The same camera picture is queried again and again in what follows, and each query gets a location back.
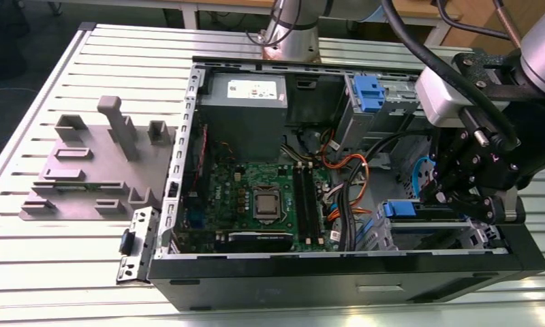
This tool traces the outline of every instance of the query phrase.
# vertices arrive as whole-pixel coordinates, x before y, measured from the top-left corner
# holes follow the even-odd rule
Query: motherboard
[[[319,201],[328,185],[324,168],[215,165],[205,206],[188,209],[189,228],[179,233],[189,251],[331,251]]]

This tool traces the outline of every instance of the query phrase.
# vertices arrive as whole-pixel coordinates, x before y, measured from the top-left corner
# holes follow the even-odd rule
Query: blue drive latch
[[[380,86],[375,76],[355,76],[353,89],[361,100],[361,110],[364,112],[377,112],[385,102],[385,89]]]

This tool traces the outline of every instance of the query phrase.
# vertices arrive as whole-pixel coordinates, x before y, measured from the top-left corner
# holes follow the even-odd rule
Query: ram slot
[[[305,205],[307,205],[307,220],[309,225],[309,235],[311,238],[323,244],[321,229],[319,223],[319,210],[317,210],[317,194],[316,194],[316,183],[312,179],[312,168],[305,168],[303,170],[303,188],[305,195]]]
[[[307,203],[304,194],[303,169],[292,169],[292,190],[297,209],[299,242],[311,244],[309,223],[307,219]]]

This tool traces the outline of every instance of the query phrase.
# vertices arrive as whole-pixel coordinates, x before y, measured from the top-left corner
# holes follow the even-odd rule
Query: dark floor
[[[175,10],[164,12],[161,9],[72,3],[61,8],[62,15],[53,16],[46,3],[26,1],[21,10],[29,33],[16,43],[26,61],[26,71],[18,77],[0,80],[0,89],[9,89],[0,91],[0,152],[32,104],[36,96],[32,90],[40,90],[81,22],[165,27],[168,17],[171,27],[184,28],[181,13]],[[216,13],[201,12],[199,22],[201,29],[256,32],[267,27],[268,21],[267,16],[252,14],[219,13],[216,16]],[[343,20],[323,20],[319,29],[323,37],[351,38]]]

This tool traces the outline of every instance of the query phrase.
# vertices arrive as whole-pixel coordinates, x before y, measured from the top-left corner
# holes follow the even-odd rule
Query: slotted metal surface
[[[464,50],[436,52],[451,57]],[[20,205],[58,137],[53,125],[60,115],[80,113],[87,124],[104,123],[96,112],[97,99],[119,95],[121,109],[136,125],[163,120],[179,126],[193,55],[257,59],[260,48],[240,33],[112,25],[77,32],[0,157],[0,322],[60,320],[65,326],[95,326],[109,321],[68,319],[117,317],[113,323],[153,319],[155,324],[171,326],[172,320],[179,320],[179,326],[212,326],[215,322],[472,326],[500,315],[497,321],[513,326],[545,326],[545,272],[493,285],[444,305],[175,315],[176,309],[153,287],[116,286],[117,248],[128,222],[20,220]],[[423,67],[397,44],[323,39],[321,56],[325,63]],[[527,225],[545,255],[545,171],[521,196]],[[140,317],[159,315],[161,319]]]

